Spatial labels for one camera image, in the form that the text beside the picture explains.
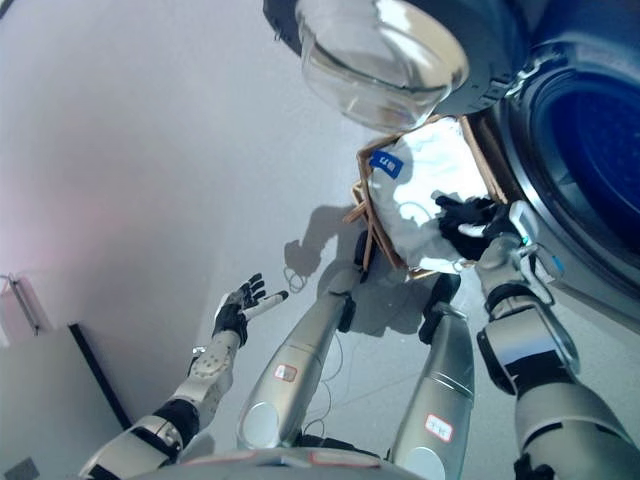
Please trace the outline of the robot left black hand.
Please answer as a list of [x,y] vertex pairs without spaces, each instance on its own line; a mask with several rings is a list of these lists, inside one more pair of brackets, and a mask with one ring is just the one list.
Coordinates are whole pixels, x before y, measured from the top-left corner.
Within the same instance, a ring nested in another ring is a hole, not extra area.
[[280,305],[288,297],[289,292],[286,290],[268,295],[262,274],[254,274],[221,299],[215,314],[212,336],[221,332],[233,332],[239,338],[239,347],[243,347],[248,339],[249,322]]

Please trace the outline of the robot right black hand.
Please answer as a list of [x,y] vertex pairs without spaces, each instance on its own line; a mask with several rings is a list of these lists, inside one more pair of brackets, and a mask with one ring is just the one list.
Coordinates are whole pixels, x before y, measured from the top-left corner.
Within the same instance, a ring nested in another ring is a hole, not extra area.
[[441,208],[438,226],[442,237],[466,259],[479,260],[491,241],[503,233],[518,234],[508,217],[509,205],[477,197],[460,202],[445,195],[435,203]]

